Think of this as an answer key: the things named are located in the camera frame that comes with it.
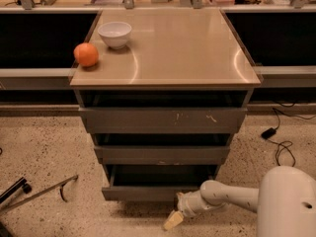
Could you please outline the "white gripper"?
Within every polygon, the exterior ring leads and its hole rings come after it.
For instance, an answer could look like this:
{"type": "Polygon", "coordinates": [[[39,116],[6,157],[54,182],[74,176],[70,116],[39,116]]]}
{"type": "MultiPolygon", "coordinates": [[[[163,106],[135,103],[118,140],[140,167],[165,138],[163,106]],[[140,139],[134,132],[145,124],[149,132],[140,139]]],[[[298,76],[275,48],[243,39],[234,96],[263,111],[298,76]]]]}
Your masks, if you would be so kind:
{"type": "Polygon", "coordinates": [[[195,217],[199,213],[216,209],[216,205],[208,203],[200,191],[176,193],[178,203],[177,209],[173,210],[163,224],[163,229],[169,231],[184,221],[184,217],[195,217]]]}

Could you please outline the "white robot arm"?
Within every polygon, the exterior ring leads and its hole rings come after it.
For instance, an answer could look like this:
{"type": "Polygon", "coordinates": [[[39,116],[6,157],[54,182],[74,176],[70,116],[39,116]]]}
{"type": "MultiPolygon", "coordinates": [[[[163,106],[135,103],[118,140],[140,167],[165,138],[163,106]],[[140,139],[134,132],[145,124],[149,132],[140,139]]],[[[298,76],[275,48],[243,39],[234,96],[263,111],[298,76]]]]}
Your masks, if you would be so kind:
{"type": "Polygon", "coordinates": [[[229,204],[257,214],[257,237],[316,237],[316,180],[288,166],[269,170],[256,189],[206,181],[195,192],[179,193],[163,228],[229,204]]]}

